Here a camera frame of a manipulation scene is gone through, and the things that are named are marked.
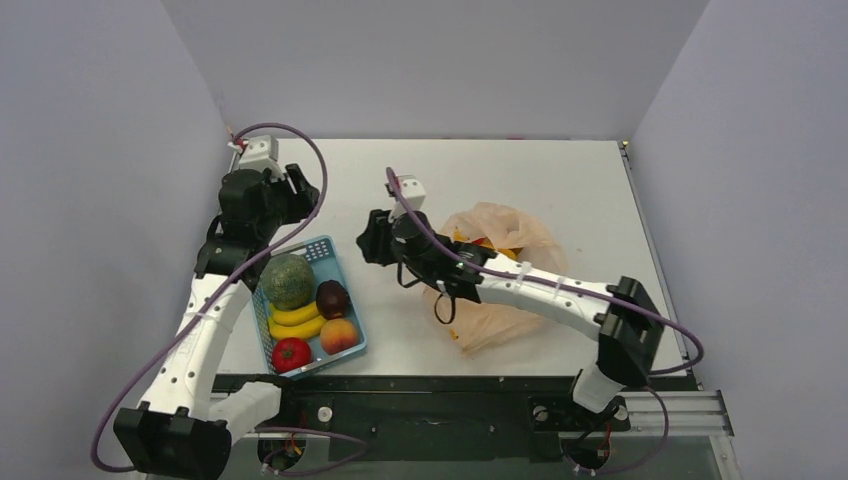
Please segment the fake brown kiwi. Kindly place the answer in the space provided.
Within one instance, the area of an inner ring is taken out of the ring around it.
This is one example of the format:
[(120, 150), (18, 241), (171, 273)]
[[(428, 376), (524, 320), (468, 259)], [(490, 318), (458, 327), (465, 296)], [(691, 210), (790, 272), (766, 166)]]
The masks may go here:
[(316, 307), (319, 314), (327, 319), (343, 318), (351, 306), (346, 288), (337, 280), (320, 283), (316, 291)]

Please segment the fake orange mango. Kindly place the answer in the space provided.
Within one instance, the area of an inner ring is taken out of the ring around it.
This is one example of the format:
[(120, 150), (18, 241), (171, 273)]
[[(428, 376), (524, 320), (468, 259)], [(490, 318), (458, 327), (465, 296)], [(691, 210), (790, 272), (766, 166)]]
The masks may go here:
[(512, 249), (507, 248), (497, 248), (496, 251), (500, 254), (505, 255), (509, 259), (515, 261), (517, 259), (517, 253)]

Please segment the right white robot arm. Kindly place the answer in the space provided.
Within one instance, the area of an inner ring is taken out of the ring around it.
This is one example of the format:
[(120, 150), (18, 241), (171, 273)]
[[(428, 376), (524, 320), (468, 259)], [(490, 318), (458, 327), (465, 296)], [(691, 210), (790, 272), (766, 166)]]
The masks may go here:
[(583, 282), (520, 263), (494, 249), (435, 233), (416, 211), (396, 219), (373, 210), (357, 237), (364, 260), (395, 265), (451, 301), (506, 305), (556, 321), (596, 342), (597, 352), (564, 400), (578, 427), (598, 420), (624, 388), (650, 383), (663, 336), (659, 312), (641, 282)]

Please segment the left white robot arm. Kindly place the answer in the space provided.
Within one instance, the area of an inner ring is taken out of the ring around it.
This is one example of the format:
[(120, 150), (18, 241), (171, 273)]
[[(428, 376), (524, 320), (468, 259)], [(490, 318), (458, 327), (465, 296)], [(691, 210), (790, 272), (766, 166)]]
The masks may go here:
[(278, 246), (273, 236), (284, 225), (302, 230), (322, 202), (295, 163), (239, 166), (222, 178), (179, 330), (147, 363), (158, 371), (138, 405), (110, 417), (128, 471), (217, 479), (233, 445), (259, 423), (295, 423), (298, 402), (279, 381), (249, 381), (216, 404), (210, 397), (233, 327)]

